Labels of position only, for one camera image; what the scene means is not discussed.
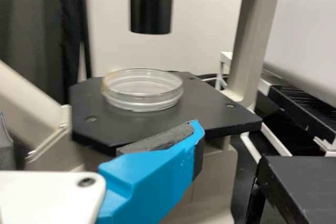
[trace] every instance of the black hexagonal plate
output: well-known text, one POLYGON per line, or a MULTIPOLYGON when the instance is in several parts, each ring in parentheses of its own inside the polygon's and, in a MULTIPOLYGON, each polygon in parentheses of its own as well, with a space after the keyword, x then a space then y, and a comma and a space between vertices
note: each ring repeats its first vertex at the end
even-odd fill
POLYGON ((132 112, 108 104, 101 95, 101 78, 71 87, 72 138, 115 156, 116 148, 198 119, 206 139, 256 131, 261 118, 222 95, 189 72, 183 79, 180 101, 166 110, 132 112))

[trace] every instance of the petri dish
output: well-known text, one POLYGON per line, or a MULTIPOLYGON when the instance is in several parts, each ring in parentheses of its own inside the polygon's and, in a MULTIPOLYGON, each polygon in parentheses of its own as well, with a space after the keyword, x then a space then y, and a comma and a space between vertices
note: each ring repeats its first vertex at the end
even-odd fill
POLYGON ((102 94, 111 105, 131 111, 159 111, 174 106, 183 80, 156 69, 124 69, 102 79, 102 94))

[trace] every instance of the black cylinder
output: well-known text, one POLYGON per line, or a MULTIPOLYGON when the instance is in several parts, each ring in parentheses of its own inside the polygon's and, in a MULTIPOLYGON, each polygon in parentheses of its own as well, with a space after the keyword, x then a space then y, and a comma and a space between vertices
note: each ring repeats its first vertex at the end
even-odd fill
POLYGON ((131 0, 131 31, 168 34, 171 31, 173 0, 131 0))

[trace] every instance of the gray foam pad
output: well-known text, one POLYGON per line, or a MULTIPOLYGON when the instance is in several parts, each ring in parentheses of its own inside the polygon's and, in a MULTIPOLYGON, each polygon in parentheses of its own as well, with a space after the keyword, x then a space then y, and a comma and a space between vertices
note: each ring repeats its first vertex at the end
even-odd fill
POLYGON ((126 153, 164 150, 193 134, 194 129, 188 123, 180 124, 166 132, 117 148, 117 156, 126 153))

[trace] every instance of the screw hole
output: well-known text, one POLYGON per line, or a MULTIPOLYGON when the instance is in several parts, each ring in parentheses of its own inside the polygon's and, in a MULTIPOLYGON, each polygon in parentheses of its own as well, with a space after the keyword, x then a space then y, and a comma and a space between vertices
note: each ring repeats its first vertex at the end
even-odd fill
POLYGON ((97 120, 97 117, 95 117, 94 115, 90 115, 90 116, 85 118, 85 122, 87 122, 87 123, 93 123, 96 120, 97 120))
POLYGON ((95 182, 96 182, 96 180, 93 179, 93 178, 84 178, 80 182, 78 182, 77 185, 79 187, 88 187, 88 186, 93 185, 95 182))
POLYGON ((236 106, 235 106, 234 104, 232 104, 232 103, 227 103, 226 106, 229 107, 229 108, 235 108, 235 107, 236 107, 236 106))

